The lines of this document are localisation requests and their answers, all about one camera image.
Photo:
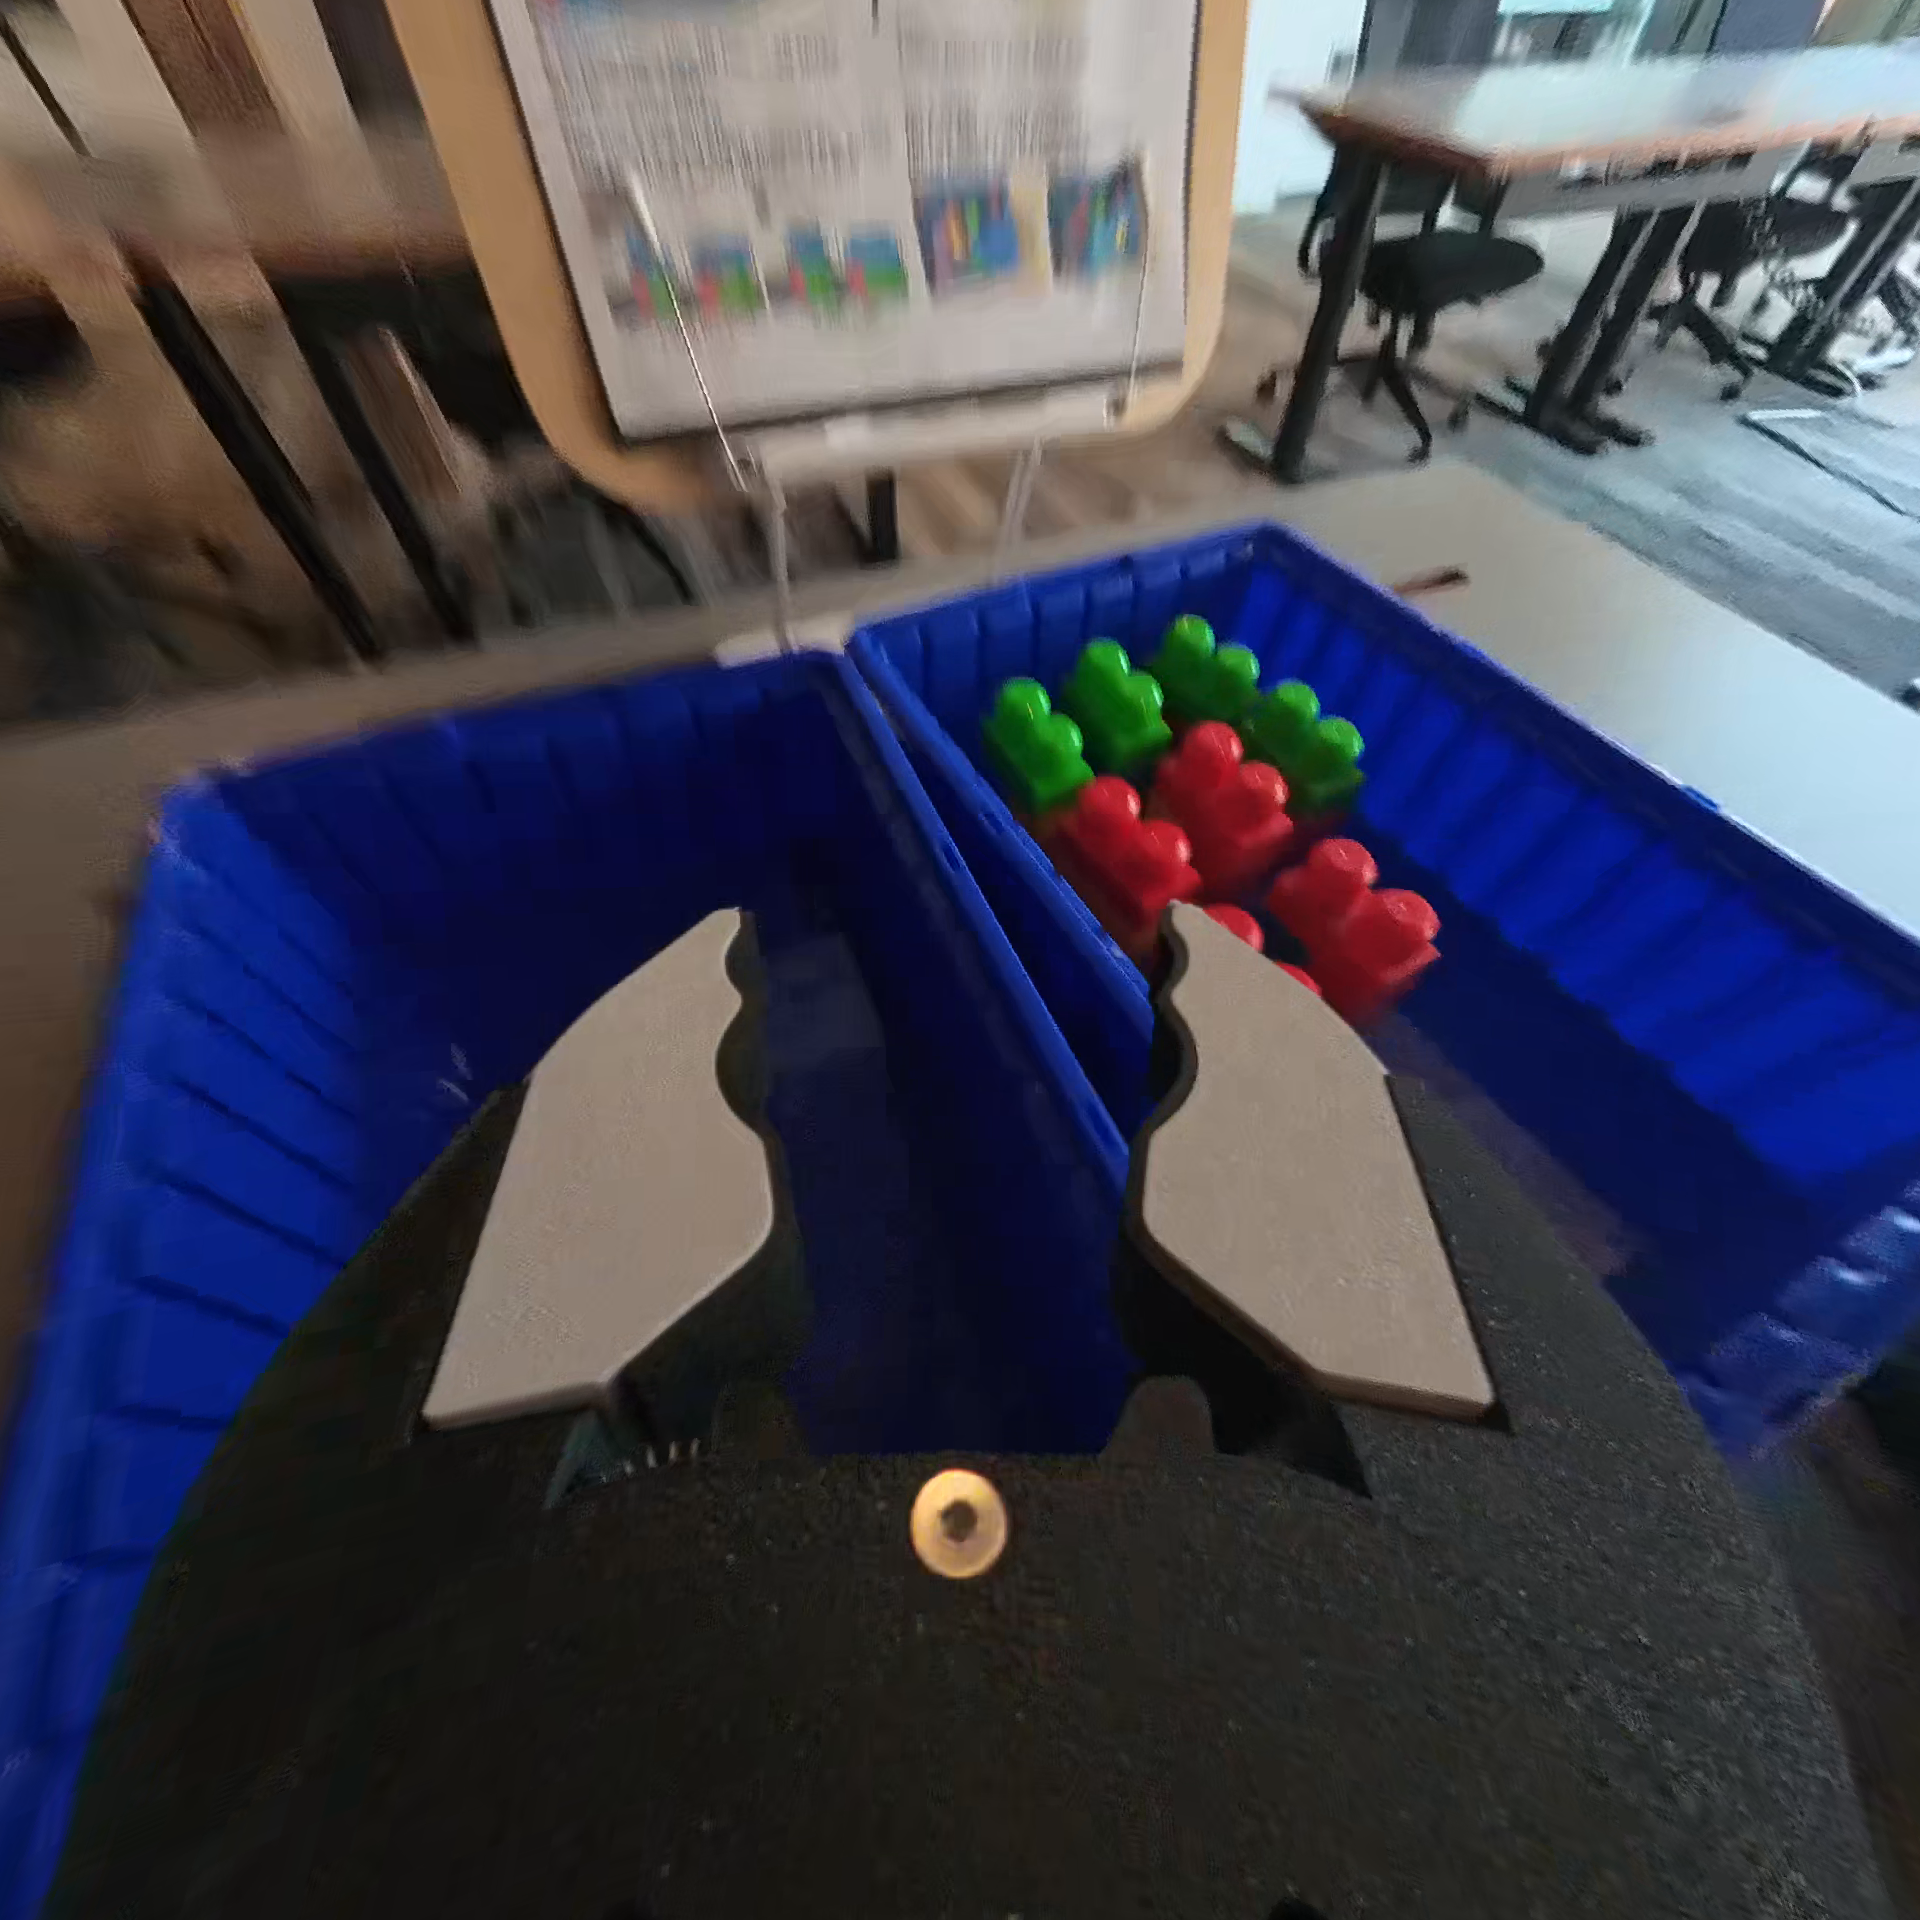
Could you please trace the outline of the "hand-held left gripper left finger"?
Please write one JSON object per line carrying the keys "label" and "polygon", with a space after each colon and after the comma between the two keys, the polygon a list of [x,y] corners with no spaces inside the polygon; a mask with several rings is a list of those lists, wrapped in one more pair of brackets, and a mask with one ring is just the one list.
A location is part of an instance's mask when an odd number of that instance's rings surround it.
{"label": "hand-held left gripper left finger", "polygon": [[420,1408],[434,1429],[593,1412],[711,1435],[806,1346],[768,1120],[766,981],[725,907],[605,990],[525,1080]]}

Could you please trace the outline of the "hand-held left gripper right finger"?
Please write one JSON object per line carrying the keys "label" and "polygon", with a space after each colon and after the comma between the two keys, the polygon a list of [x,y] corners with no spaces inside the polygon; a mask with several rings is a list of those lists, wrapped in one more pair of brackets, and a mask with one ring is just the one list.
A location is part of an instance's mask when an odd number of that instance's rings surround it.
{"label": "hand-held left gripper right finger", "polygon": [[1477,1422],[1496,1386],[1379,1057],[1206,909],[1162,920],[1130,1243],[1236,1348],[1339,1403]]}

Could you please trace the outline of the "blue plastic bin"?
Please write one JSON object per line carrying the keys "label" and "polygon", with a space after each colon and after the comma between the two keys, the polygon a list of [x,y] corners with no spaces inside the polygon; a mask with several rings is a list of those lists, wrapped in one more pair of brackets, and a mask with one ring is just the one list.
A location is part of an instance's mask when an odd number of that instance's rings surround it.
{"label": "blue plastic bin", "polygon": [[1437,907],[1411,1023],[1620,1215],[1622,1308],[1732,1458],[1917,1327],[1917,939],[1293,530],[1245,523],[882,612],[898,728],[1110,1121],[1145,1116],[1139,967],[1002,800],[998,686],[1177,614],[1363,736],[1358,834]]}
{"label": "blue plastic bin", "polygon": [[755,918],[835,1452],[1082,1452],[1130,1359],[1124,1150],[934,775],[825,654],[477,707],[160,802],[4,1428],[4,1916],[131,1610],[301,1315],[495,1091]]}

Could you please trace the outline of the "instruction sheet on stand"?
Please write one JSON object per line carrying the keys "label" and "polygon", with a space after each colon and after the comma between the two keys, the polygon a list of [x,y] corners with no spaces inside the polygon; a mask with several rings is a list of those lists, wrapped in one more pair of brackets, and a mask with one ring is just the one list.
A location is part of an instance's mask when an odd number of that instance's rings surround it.
{"label": "instruction sheet on stand", "polygon": [[493,306],[517,384],[542,435],[576,475],[643,513],[685,513],[730,492],[765,492],[759,452],[776,452],[782,488],[987,452],[1036,464],[1059,447],[1114,445],[1166,426],[1213,365],[1234,232],[1238,114],[1247,36],[1245,2],[1200,7],[1187,186],[1187,336],[1173,371],[1110,388],[1052,388],[1044,395],[920,403],[884,414],[858,409],[852,426],[711,429],[654,445],[622,445],[565,276],[542,182],[517,116],[510,66],[477,2],[392,2],[392,21],[428,142],[445,173],[458,226]]}

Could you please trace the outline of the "black office chair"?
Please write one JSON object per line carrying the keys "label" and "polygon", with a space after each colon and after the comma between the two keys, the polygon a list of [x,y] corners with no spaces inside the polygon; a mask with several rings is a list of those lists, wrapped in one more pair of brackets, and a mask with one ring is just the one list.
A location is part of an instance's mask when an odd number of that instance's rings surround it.
{"label": "black office chair", "polygon": [[1426,369],[1426,353],[1441,317],[1462,306],[1483,306],[1506,298],[1544,270],[1538,247],[1498,232],[1489,220],[1472,226],[1445,224],[1453,180],[1422,169],[1386,167],[1379,217],[1405,215],[1413,228],[1399,234],[1377,232],[1363,266],[1358,302],[1373,329],[1375,344],[1365,352],[1344,352],[1335,371],[1358,382],[1363,405],[1386,391],[1413,433],[1409,462],[1422,466],[1432,456],[1434,431],[1417,382],[1449,397],[1447,428],[1468,426],[1475,395],[1453,390]]}
{"label": "black office chair", "polygon": [[1880,388],[1917,361],[1918,137],[1816,148],[1763,198],[1713,203],[1654,310],[1654,350],[1690,336],[1740,401],[1759,372],[1821,397]]}

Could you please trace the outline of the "printed instruction sheet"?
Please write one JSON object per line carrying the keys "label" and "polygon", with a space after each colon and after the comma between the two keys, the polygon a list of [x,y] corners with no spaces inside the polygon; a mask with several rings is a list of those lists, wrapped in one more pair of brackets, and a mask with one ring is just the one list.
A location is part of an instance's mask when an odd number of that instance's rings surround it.
{"label": "printed instruction sheet", "polygon": [[1200,4],[491,4],[611,426],[1173,369]]}

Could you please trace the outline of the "wooden office desk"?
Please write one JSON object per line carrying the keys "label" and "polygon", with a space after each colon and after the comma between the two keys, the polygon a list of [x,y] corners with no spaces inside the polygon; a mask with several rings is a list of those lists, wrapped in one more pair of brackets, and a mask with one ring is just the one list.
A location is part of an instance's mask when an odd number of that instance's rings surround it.
{"label": "wooden office desk", "polygon": [[4,631],[175,682],[470,642],[512,454],[419,141],[4,144]]}
{"label": "wooden office desk", "polygon": [[1422,68],[1344,89],[1272,84],[1350,160],[1322,293],[1266,454],[1302,479],[1344,325],[1361,293],[1386,173],[1426,169],[1493,192],[1496,213],[1618,224],[1525,391],[1519,420],[1588,456],[1645,445],[1601,410],[1650,298],[1706,209],[1759,198],[1814,148],[1856,152],[1917,139],[1917,44],[1707,55],[1628,64]]}

